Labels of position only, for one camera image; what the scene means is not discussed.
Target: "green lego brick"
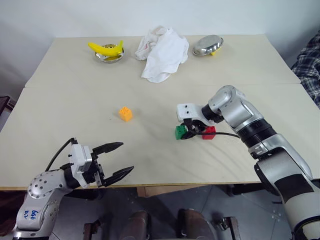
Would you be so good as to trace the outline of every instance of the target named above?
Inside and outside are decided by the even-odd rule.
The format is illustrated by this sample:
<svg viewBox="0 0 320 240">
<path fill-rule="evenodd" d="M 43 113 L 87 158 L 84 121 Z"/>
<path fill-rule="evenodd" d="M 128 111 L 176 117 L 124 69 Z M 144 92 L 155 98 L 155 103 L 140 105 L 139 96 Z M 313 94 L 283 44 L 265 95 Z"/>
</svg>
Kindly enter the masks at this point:
<svg viewBox="0 0 320 240">
<path fill-rule="evenodd" d="M 187 132 L 186 126 L 176 126 L 175 127 L 175 139 L 180 140 L 181 137 Z"/>
</svg>

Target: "red lego brick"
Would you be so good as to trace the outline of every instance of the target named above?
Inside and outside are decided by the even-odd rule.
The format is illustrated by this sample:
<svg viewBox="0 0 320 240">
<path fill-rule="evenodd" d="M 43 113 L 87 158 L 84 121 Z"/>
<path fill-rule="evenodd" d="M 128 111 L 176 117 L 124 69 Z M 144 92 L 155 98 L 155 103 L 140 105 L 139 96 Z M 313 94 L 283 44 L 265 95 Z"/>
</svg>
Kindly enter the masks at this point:
<svg viewBox="0 0 320 240">
<path fill-rule="evenodd" d="M 214 126 L 207 126 L 206 129 L 203 131 L 203 133 L 215 133 L 216 132 L 216 128 Z M 202 139 L 204 140 L 211 140 L 215 137 L 216 135 L 202 135 Z"/>
</svg>

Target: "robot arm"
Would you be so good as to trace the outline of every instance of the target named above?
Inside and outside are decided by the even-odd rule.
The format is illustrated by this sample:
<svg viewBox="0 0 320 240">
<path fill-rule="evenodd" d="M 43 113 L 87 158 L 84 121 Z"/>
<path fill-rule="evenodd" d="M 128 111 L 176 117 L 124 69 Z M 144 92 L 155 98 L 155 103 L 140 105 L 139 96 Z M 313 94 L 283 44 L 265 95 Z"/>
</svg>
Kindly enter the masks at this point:
<svg viewBox="0 0 320 240">
<path fill-rule="evenodd" d="M 29 184 L 26 199 L 16 217 L 13 239 L 48 240 L 64 195 L 79 186 L 87 188 L 94 182 L 98 187 L 109 186 L 123 179 L 134 168 L 133 166 L 124 168 L 105 179 L 102 167 L 97 161 L 98 155 L 113 151 L 123 143 L 107 143 L 90 150 L 88 146 L 78 144 L 74 138 L 68 142 L 72 143 L 71 152 L 68 155 L 69 163 L 60 169 L 51 171 L 48 169 L 37 175 Z"/>
<path fill-rule="evenodd" d="M 199 122 L 214 126 L 225 120 L 248 147 L 251 156 L 258 159 L 254 170 L 262 184 L 281 196 L 296 239 L 320 238 L 320 190 L 311 182 L 308 164 L 242 92 L 226 85 L 203 107 L 179 104 L 177 117 L 190 133 L 203 130 Z"/>
</svg>

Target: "white cloth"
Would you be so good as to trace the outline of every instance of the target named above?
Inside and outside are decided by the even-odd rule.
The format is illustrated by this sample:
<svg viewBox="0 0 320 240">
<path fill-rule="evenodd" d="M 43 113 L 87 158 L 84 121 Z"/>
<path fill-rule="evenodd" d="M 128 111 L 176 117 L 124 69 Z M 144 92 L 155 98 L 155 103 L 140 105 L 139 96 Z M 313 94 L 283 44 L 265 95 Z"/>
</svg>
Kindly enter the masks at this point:
<svg viewBox="0 0 320 240">
<path fill-rule="evenodd" d="M 188 59 L 189 43 L 172 28 L 159 26 L 141 39 L 135 57 L 145 60 L 141 77 L 152 83 L 161 83 L 178 70 Z"/>
</svg>

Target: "stainless steel bowl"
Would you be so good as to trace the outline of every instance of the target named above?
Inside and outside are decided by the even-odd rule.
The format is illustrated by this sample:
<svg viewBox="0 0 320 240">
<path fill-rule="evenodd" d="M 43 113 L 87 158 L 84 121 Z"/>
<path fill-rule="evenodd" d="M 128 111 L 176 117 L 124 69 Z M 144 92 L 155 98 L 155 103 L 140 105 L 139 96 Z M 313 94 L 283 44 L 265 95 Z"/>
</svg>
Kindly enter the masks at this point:
<svg viewBox="0 0 320 240">
<path fill-rule="evenodd" d="M 105 48 L 114 48 L 117 46 L 117 44 L 106 44 L 106 45 L 102 45 L 102 46 Z M 123 58 L 124 54 L 125 54 L 124 48 L 122 48 L 122 53 L 117 56 L 105 56 L 100 53 L 94 52 L 94 55 L 96 56 L 97 59 L 99 59 L 100 61 L 102 61 L 104 63 L 108 63 L 108 64 L 118 62 L 120 59 Z"/>
<path fill-rule="evenodd" d="M 223 43 L 223 38 L 218 35 L 205 36 L 194 45 L 193 54 L 197 56 L 212 54 L 221 48 Z"/>
</svg>

